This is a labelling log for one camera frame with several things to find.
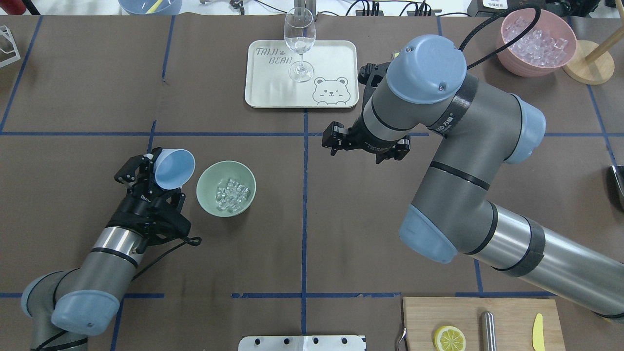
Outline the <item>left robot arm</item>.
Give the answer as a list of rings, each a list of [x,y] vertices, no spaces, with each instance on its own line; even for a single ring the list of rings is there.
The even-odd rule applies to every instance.
[[[125,197],[82,265],[36,278],[22,293],[23,313],[33,320],[32,351],[85,351],[88,338],[118,313],[148,247],[178,239],[200,244],[181,214],[181,187],[194,170],[185,149],[156,147],[125,162],[114,176],[127,187]]]

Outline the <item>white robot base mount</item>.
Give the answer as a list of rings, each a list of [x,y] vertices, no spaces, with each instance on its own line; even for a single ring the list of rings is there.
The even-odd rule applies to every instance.
[[[366,351],[366,338],[359,335],[248,336],[239,351]]]

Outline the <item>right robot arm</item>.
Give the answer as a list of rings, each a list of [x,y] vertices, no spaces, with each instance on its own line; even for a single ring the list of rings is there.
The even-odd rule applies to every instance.
[[[462,51],[436,34],[408,42],[366,87],[370,97],[355,123],[324,131],[332,154],[362,149],[377,163],[401,160],[419,124],[443,138],[399,230],[404,244],[443,264],[469,255],[623,322],[622,262],[486,200],[502,164],[526,160],[543,140],[539,109],[467,73]]]

